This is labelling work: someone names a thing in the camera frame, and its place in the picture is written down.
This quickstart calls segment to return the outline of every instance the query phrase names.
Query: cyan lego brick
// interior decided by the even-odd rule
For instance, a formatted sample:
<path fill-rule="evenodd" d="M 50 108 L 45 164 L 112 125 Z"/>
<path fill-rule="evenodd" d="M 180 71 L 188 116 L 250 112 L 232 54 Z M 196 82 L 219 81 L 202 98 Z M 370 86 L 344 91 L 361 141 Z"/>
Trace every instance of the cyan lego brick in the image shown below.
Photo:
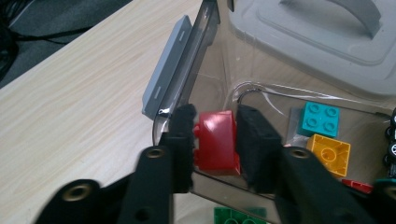
<path fill-rule="evenodd" d="M 252 208 L 249 209 L 250 212 L 260 215 L 262 217 L 266 216 L 265 208 Z M 227 207 L 216 207 L 214 211 L 215 224 L 265 224 L 267 222 L 260 220 L 256 217 L 248 216 L 244 213 L 235 211 Z"/>
<path fill-rule="evenodd" d="M 335 106 L 306 102 L 297 133 L 308 137 L 318 133 L 334 138 L 338 133 L 339 115 L 340 109 Z"/>

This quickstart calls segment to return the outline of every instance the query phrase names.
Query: yellow lego brick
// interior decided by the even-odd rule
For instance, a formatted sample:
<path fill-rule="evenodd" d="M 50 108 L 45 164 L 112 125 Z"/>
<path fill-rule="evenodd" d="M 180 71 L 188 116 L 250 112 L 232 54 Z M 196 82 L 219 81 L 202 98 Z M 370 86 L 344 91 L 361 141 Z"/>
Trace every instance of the yellow lego brick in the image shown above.
<path fill-rule="evenodd" d="M 347 176 L 349 143 L 314 134 L 309 138 L 306 148 L 311 150 L 334 176 Z"/>

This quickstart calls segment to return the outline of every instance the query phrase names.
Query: screw hole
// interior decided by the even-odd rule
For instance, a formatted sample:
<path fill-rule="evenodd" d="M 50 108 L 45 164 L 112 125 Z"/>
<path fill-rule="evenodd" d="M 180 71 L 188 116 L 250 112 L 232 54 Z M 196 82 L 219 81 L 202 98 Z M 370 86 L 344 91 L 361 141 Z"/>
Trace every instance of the screw hole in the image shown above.
<path fill-rule="evenodd" d="M 154 148 L 147 153 L 147 156 L 152 159 L 160 158 L 165 152 L 162 149 Z"/>
<path fill-rule="evenodd" d="M 62 198 L 67 202 L 79 201 L 86 198 L 91 193 L 91 190 L 92 188 L 88 184 L 77 185 L 68 189 Z"/>
<path fill-rule="evenodd" d="M 134 218 L 138 221 L 147 221 L 150 219 L 150 209 L 141 208 L 134 214 Z"/>
<path fill-rule="evenodd" d="M 290 155 L 299 158 L 299 159 L 306 159 L 309 157 L 309 154 L 301 149 L 293 149 L 290 151 Z"/>
<path fill-rule="evenodd" d="M 345 208 L 338 208 L 334 214 L 339 218 L 341 223 L 356 223 L 357 221 L 356 217 Z"/>

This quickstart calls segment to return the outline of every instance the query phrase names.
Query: white cable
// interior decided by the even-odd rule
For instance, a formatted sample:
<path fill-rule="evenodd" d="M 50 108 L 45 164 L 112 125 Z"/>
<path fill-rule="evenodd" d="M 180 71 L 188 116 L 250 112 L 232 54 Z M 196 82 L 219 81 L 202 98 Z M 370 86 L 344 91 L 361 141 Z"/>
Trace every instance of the white cable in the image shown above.
<path fill-rule="evenodd" d="M 32 5 L 33 4 L 33 2 L 34 2 L 35 0 L 33 0 L 32 2 L 30 2 L 23 10 L 22 10 L 22 12 L 15 18 L 15 19 L 13 19 L 12 21 L 11 21 L 11 23 L 9 24 L 9 28 L 11 28 L 11 26 L 20 18 L 20 16 L 23 14 L 23 12 L 24 11 L 26 11 L 26 9 L 30 6 L 30 5 Z"/>

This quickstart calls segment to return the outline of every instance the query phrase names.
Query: clear plastic container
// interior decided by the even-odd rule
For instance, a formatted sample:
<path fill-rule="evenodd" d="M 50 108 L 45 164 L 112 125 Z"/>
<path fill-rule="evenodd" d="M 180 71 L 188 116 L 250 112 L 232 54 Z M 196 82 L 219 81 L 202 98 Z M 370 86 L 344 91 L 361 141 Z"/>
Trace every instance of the clear plastic container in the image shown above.
<path fill-rule="evenodd" d="M 346 179 L 371 184 L 387 177 L 382 164 L 388 146 L 384 131 L 396 106 L 395 97 L 362 97 L 360 91 L 317 76 L 309 64 L 294 63 L 291 58 L 299 52 L 288 57 L 265 45 L 256 36 L 265 31 L 241 32 L 237 21 L 231 20 L 232 9 L 241 1 L 234 8 L 231 2 L 203 2 L 154 120 L 154 144 L 180 105 L 193 104 L 200 113 L 236 112 L 237 105 L 243 104 L 259 109 L 283 136 L 283 144 L 299 146 L 306 139 L 295 132 L 299 119 L 295 112 L 310 101 L 340 108 L 335 139 L 351 145 Z M 266 217 L 261 218 L 279 222 L 273 196 L 251 193 L 241 176 L 209 176 L 196 170 L 193 179 L 197 195 L 256 217 L 261 215 L 252 214 L 249 207 L 265 207 Z"/>

